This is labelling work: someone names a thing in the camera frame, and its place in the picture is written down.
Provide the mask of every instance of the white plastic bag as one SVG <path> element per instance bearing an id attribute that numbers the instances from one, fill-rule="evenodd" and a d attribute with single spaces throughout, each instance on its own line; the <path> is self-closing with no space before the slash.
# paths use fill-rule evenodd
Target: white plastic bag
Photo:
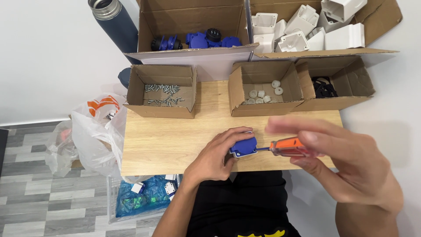
<path id="1" fill-rule="evenodd" d="M 122 96 L 103 93 L 77 106 L 72 111 L 72 137 L 85 169 L 124 179 L 129 183 L 138 183 L 152 175 L 120 175 L 127 113 L 124 102 Z M 109 113 L 116 113 L 111 121 L 106 118 Z"/>
<path id="2" fill-rule="evenodd" d="M 72 121 L 59 123 L 45 145 L 45 164 L 53 175 L 64 177 L 70 171 L 72 162 L 78 158 L 72 139 Z"/>

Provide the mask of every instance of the hand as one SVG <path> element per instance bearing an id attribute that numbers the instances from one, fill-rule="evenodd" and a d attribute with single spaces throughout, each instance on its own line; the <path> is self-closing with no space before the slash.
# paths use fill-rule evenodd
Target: hand
<path id="1" fill-rule="evenodd" d="M 304 146 L 330 156 L 337 173 L 317 158 L 292 157 L 290 162 L 314 176 L 337 202 L 377 205 L 396 214 L 402 209 L 402 190 L 372 137 L 291 116 L 270 117 L 266 132 L 298 134 Z"/>
<path id="2" fill-rule="evenodd" d="M 227 180 L 237 158 L 232 157 L 225 164 L 225 156 L 236 142 L 254 137 L 251 131 L 250 127 L 236 127 L 218 134 L 187 167 L 183 180 L 194 186 L 205 180 Z"/>

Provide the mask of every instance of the white plastic enclosure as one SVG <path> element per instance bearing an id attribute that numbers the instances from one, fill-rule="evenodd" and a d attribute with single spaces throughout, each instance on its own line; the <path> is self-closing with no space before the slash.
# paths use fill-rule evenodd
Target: white plastic enclosure
<path id="1" fill-rule="evenodd" d="M 347 25 L 325 36 L 325 49 L 347 49 L 365 47 L 364 25 Z"/>
<path id="2" fill-rule="evenodd" d="M 275 45 L 275 34 L 253 35 L 253 42 L 259 42 L 259 46 L 254 49 L 254 53 L 273 53 Z"/>
<path id="3" fill-rule="evenodd" d="M 322 11 L 344 23 L 366 4 L 367 0 L 322 0 Z"/>
<path id="4" fill-rule="evenodd" d="M 325 29 L 323 27 L 315 28 L 307 36 L 307 42 L 310 45 L 309 51 L 318 51 L 325 49 Z"/>
<path id="5" fill-rule="evenodd" d="M 273 34 L 275 33 L 275 24 L 278 14 L 276 13 L 257 13 L 255 16 L 251 16 L 251 22 L 253 23 L 253 34 Z"/>
<path id="6" fill-rule="evenodd" d="M 325 29 L 326 33 L 329 33 L 331 31 L 337 30 L 339 28 L 342 28 L 344 26 L 349 25 L 354 15 L 352 15 L 348 20 L 345 22 L 339 22 L 333 18 L 327 17 L 326 12 L 322 11 L 320 13 L 319 22 L 317 24 L 317 27 L 323 27 Z"/>
<path id="7" fill-rule="evenodd" d="M 275 44 L 279 43 L 281 37 L 285 35 L 284 31 L 287 27 L 287 22 L 282 19 L 275 24 Z"/>
<path id="8" fill-rule="evenodd" d="M 302 31 L 298 31 L 281 37 L 275 52 L 301 52 L 307 51 L 310 46 Z"/>
<path id="9" fill-rule="evenodd" d="M 288 21 L 284 33 L 289 35 L 297 31 L 302 31 L 307 36 L 317 25 L 319 14 L 311 6 L 301 5 L 294 16 Z"/>

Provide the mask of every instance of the blue plastic bag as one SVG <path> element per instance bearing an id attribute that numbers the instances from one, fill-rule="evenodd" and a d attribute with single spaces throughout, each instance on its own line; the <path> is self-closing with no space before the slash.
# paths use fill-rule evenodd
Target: blue plastic bag
<path id="1" fill-rule="evenodd" d="M 142 182 L 145 184 L 145 189 L 141 194 L 137 194 L 131 191 L 133 184 L 121 181 L 115 217 L 137 215 L 168 207 L 170 200 L 164 188 L 167 182 L 165 175 L 155 175 Z"/>

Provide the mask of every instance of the dark blue thermos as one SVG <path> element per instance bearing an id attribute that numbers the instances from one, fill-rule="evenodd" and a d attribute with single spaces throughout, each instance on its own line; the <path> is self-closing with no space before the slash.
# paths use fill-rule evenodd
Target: dark blue thermos
<path id="1" fill-rule="evenodd" d="M 136 53 L 138 31 L 119 0 L 88 0 L 93 16 L 123 53 Z M 131 64 L 142 64 L 126 56 Z"/>

